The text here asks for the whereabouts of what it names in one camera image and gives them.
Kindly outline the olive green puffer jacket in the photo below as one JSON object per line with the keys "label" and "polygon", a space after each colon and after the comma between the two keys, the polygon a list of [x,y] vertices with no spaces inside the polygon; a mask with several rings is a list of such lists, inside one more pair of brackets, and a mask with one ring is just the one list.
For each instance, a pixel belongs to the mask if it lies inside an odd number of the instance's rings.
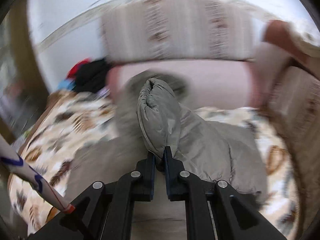
{"label": "olive green puffer jacket", "polygon": [[156,163],[165,147],[200,179],[225,180],[258,204],[267,200],[267,175],[249,128],[206,121],[188,108],[189,86],[181,77],[146,70],[132,77],[116,99],[118,136],[88,142],[75,153],[65,197],[75,199],[91,183],[110,183],[148,153]]}

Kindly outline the pile of dark clothes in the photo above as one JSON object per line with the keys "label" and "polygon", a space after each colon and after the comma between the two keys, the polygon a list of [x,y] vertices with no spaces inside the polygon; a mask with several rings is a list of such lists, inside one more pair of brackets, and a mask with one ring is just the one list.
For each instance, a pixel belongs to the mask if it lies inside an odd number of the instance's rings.
{"label": "pile of dark clothes", "polygon": [[97,93],[106,87],[107,74],[112,68],[113,64],[105,59],[84,59],[68,72],[56,90]]}

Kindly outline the leaf pattern fleece blanket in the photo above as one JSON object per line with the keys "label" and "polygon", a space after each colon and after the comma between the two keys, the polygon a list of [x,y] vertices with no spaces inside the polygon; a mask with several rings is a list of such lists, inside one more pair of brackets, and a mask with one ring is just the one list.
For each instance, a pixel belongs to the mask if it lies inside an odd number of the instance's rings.
{"label": "leaf pattern fleece blanket", "polygon": [[[51,95],[50,103],[50,108],[26,137],[20,153],[58,193],[65,194],[71,171],[76,166],[76,152],[100,139],[110,141],[118,136],[114,122],[116,107],[107,98],[66,90]],[[232,110],[202,107],[196,113],[204,120],[236,125],[253,132],[267,169],[267,200],[260,213],[287,239],[295,239],[300,222],[299,194],[290,154],[274,127],[251,107]],[[57,213],[17,176],[9,182],[9,196],[30,233],[35,233]]]}

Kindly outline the pink quilted pillow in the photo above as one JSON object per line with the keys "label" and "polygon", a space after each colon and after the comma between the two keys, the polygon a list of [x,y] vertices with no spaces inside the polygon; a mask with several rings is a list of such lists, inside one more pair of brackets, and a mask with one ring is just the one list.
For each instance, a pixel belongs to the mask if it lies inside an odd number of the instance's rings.
{"label": "pink quilted pillow", "polygon": [[117,97],[131,77],[145,70],[184,78],[195,108],[236,109],[260,105],[260,88],[252,65],[228,60],[161,60],[116,66],[106,76],[112,98]]}

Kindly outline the striped floral cushion at right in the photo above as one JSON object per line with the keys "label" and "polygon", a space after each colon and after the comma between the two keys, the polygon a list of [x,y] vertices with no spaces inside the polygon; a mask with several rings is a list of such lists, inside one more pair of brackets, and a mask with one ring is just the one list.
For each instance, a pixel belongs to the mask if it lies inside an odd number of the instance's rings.
{"label": "striped floral cushion at right", "polygon": [[319,79],[298,67],[278,76],[264,111],[285,140],[301,196],[302,234],[319,210]]}

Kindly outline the striped floral pillow at top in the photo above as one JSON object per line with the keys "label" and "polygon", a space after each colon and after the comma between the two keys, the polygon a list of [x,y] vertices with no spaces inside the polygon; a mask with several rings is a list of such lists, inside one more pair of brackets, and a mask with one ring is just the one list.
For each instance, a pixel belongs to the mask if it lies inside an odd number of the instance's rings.
{"label": "striped floral pillow at top", "polygon": [[218,0],[135,0],[108,9],[101,26],[113,62],[242,61],[254,50],[250,15]]}

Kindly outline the pink brown pillow at corner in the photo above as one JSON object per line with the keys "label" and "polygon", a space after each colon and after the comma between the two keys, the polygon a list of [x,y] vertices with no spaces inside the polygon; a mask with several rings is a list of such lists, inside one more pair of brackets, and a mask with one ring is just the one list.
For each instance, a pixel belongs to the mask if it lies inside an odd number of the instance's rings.
{"label": "pink brown pillow at corner", "polygon": [[263,30],[254,59],[248,63],[252,75],[251,105],[263,105],[284,68],[293,63],[319,78],[319,48],[305,42],[293,24],[270,21]]}

